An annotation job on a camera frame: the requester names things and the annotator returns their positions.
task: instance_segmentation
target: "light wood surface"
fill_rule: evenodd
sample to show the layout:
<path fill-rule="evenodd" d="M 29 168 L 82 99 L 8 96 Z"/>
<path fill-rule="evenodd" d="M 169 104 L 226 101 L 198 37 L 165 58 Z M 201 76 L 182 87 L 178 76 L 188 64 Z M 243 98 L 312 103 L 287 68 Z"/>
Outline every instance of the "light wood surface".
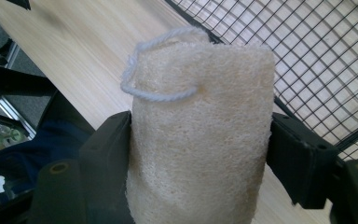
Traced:
<path fill-rule="evenodd" d="M 131 109 L 119 83 L 136 43 L 186 25 L 158 0 L 30 2 L 27 11 L 0 0 L 0 25 L 94 128 Z M 328 223 L 328 208 L 293 207 L 268 167 L 257 207 L 255 224 Z"/>

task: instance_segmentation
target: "metal wire grid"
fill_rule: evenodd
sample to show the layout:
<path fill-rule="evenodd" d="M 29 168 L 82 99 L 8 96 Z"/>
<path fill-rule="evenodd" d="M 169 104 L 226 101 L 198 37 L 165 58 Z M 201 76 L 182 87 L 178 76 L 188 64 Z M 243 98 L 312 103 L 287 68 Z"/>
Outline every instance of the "metal wire grid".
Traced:
<path fill-rule="evenodd" d="M 358 134 L 358 1 L 167 2 L 224 43 L 269 45 L 276 95 L 321 137 L 348 147 Z M 358 159 L 351 143 L 342 158 Z"/>

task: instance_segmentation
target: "loofah sponge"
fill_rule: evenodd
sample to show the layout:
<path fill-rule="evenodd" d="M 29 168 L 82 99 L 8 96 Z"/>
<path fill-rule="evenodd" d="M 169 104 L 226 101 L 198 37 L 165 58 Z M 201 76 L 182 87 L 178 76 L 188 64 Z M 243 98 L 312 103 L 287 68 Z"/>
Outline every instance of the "loofah sponge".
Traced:
<path fill-rule="evenodd" d="M 135 93 L 127 179 L 135 222 L 250 223 L 270 135 L 272 52 L 164 39 L 138 53 L 127 80 L 138 91 L 196 91 L 173 102 Z"/>

